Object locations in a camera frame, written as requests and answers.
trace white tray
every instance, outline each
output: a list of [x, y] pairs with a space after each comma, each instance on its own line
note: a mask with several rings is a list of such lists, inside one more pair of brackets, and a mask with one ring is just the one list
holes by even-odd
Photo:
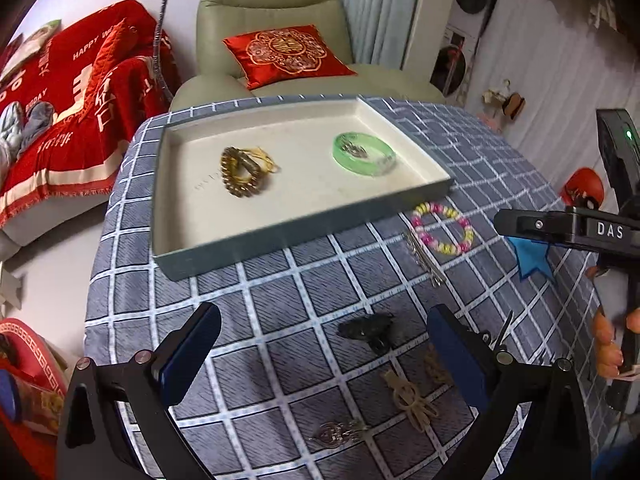
[[[373, 177], [338, 165], [334, 138], [350, 131], [384, 140], [396, 152], [394, 168]], [[260, 147], [280, 171], [267, 177], [260, 194], [232, 196], [220, 173], [227, 146]], [[445, 195], [450, 183], [426, 152], [360, 99], [271, 105], [189, 120], [166, 127], [162, 136], [153, 253], [169, 278], [181, 279], [406, 210]]]

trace human hand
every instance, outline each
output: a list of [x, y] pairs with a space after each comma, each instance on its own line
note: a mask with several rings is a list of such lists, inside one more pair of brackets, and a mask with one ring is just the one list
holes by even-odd
[[[587, 277], [592, 280], [598, 268], [591, 267], [587, 270]], [[626, 316], [626, 327], [640, 334], [640, 307]], [[613, 379], [620, 372], [618, 367], [622, 364], [622, 350], [613, 342], [615, 330], [611, 322], [604, 317], [602, 307], [598, 308], [593, 317], [593, 336], [595, 338], [596, 370], [598, 375], [605, 379]]]

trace beaded bracelet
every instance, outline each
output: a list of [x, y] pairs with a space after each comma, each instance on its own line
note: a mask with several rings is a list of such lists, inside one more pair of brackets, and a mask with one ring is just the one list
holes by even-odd
[[[465, 238], [459, 244], [446, 244], [436, 240], [433, 235], [424, 230], [424, 226], [422, 225], [422, 215], [426, 213], [441, 214], [447, 218], [455, 220], [460, 224], [460, 227], [464, 229]], [[474, 229], [471, 227], [469, 220], [463, 217], [459, 211], [442, 204], [424, 202], [418, 205], [414, 209], [414, 214], [411, 218], [411, 225], [414, 226], [415, 232], [418, 233], [420, 240], [422, 240], [426, 246], [442, 254], [452, 254], [453, 256], [457, 256], [459, 254], [466, 253], [474, 242]]]
[[[265, 168], [255, 162], [251, 157], [264, 162]], [[240, 166], [244, 167], [248, 176], [239, 176]], [[220, 173], [222, 183], [226, 190], [234, 196], [251, 196], [260, 190], [267, 173], [274, 173], [278, 167], [270, 159], [264, 150], [260, 148], [247, 148], [239, 150], [233, 146], [225, 148], [220, 156]]]

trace grid pattern cloth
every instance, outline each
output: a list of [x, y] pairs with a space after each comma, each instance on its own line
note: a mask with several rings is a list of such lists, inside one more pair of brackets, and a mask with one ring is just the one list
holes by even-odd
[[[155, 348], [200, 302], [212, 301], [222, 313], [222, 333], [185, 399], [170, 411], [218, 479], [424, 480], [437, 473], [478, 414], [455, 387], [434, 384], [426, 373], [429, 309], [445, 303], [461, 322], [494, 337], [513, 310], [506, 345], [519, 361], [574, 361], [595, 452], [614, 416], [602, 401], [605, 381], [594, 376], [589, 359], [597, 302], [583, 274], [595, 255], [552, 248], [554, 283], [539, 273], [520, 281], [513, 250], [493, 228], [495, 213], [560, 208], [561, 202], [531, 164], [464, 110], [363, 98], [455, 177], [442, 202], [470, 219], [476, 240], [462, 256], [430, 254], [447, 277], [438, 288], [402, 240], [408, 212], [181, 282], [169, 281], [154, 264], [151, 193], [165, 124], [324, 98], [224, 102], [140, 127], [113, 189], [95, 258], [86, 355], [98, 364], [127, 361], [139, 349]], [[423, 221], [443, 241], [462, 236], [451, 220]], [[392, 350], [382, 357], [337, 336], [339, 323], [375, 312], [394, 315]], [[414, 430], [393, 404], [381, 377], [389, 368], [439, 409], [426, 433]], [[132, 411], [122, 405], [121, 412], [144, 467], [161, 477]], [[519, 406], [487, 478], [503, 471], [526, 414], [527, 406]], [[372, 428], [364, 441], [337, 449], [308, 441], [321, 424], [354, 418]]]

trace red embroidered pillow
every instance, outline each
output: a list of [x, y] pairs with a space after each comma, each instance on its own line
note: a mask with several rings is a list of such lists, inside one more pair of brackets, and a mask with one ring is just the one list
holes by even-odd
[[354, 75], [324, 44], [313, 25], [277, 28], [225, 38], [254, 90], [285, 79]]

